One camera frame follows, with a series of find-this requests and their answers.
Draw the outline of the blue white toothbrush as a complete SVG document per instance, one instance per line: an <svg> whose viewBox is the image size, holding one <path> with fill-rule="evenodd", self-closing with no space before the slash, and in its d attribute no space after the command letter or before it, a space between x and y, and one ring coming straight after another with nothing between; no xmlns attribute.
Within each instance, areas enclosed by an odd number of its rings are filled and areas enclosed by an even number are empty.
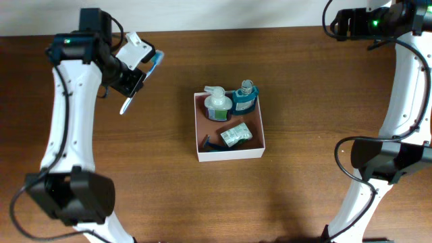
<svg viewBox="0 0 432 243"><path fill-rule="evenodd" d="M135 94L141 89L141 88L143 88L144 87L144 83L145 83L145 81L146 81L146 79L148 79L150 76L151 76L151 74L152 74L152 72L156 69L156 67L162 62L162 60L163 60L163 58L164 58L164 52L162 52L162 51L160 51L160 50L156 50L156 53L155 53L155 55L151 58L151 63L153 64L152 65L152 67L151 67L151 69L148 71L148 72L145 72L144 74L145 74L145 77L143 77L143 78L141 78L139 81L138 81L138 83L136 84L136 86L134 87L134 90L133 90L133 92L132 92L132 96L131 97L128 97L126 100L125 100L125 102L123 103L123 105L122 105L122 107L121 107L121 109L120 109L120 111L119 111L119 114L120 115L123 115L126 111L127 111L127 109L128 109L128 107L130 106L130 104L131 104L131 102L132 102L132 100L133 100L133 98L134 98L134 96L135 96Z"/></svg>

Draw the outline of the clear hand soap pump bottle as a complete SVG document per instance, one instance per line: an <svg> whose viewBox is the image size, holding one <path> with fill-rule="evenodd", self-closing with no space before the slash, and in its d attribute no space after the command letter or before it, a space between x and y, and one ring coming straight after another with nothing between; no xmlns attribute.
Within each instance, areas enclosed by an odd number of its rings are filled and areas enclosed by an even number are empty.
<svg viewBox="0 0 432 243"><path fill-rule="evenodd" d="M221 86L206 86L204 91L209 93L209 96L205 99L206 117L214 122L230 120L233 103L225 95L225 89Z"/></svg>

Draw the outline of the blue disposable razor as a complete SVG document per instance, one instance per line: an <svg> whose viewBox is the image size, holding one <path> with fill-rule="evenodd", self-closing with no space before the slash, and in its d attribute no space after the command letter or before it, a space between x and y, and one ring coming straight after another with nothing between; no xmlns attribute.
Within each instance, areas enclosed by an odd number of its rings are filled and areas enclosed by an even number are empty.
<svg viewBox="0 0 432 243"><path fill-rule="evenodd" d="M211 149L212 151L230 151L230 147L227 146L221 146L218 144L214 144L210 142L210 136L206 135L203 142L202 142L202 148L203 149Z"/></svg>

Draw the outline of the teal mouthwash bottle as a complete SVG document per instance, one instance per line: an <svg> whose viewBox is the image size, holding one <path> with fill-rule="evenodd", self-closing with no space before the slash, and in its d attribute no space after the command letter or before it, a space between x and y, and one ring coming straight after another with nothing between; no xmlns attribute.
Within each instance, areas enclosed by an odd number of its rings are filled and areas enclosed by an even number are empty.
<svg viewBox="0 0 432 243"><path fill-rule="evenodd" d="M232 114L244 115L254 111L259 89L252 80L243 80L241 87L232 93Z"/></svg>

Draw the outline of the green white floss packet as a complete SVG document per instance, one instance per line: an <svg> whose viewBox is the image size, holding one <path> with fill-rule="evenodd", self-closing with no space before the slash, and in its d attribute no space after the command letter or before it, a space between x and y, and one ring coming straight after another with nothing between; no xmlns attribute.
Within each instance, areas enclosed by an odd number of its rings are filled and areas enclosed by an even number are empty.
<svg viewBox="0 0 432 243"><path fill-rule="evenodd" d="M221 133L222 140L229 148L253 138L252 132L243 122Z"/></svg>

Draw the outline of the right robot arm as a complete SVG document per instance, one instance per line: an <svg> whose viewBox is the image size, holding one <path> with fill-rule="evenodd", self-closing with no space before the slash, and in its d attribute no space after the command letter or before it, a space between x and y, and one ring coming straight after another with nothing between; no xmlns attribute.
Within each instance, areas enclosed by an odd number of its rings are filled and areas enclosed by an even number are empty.
<svg viewBox="0 0 432 243"><path fill-rule="evenodd" d="M322 242L362 242L378 204L404 176L431 166L431 2L369 1L366 7L341 9L324 33L337 41L370 40L369 50L393 43L396 70L391 98L376 138L351 136L354 171L342 207L326 225Z"/></svg>

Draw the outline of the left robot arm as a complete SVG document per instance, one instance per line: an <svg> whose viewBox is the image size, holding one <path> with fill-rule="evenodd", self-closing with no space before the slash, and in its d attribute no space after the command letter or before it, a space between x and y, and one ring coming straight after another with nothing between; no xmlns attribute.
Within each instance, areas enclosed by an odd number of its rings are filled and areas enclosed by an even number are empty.
<svg viewBox="0 0 432 243"><path fill-rule="evenodd" d="M112 42L115 18L99 8L80 11L77 30L57 34L47 49L55 96L49 142L37 173L26 175L23 191L51 219L71 226L91 242L133 242L114 211L115 187L95 171L92 135L100 87L130 102L162 52L136 33Z"/></svg>

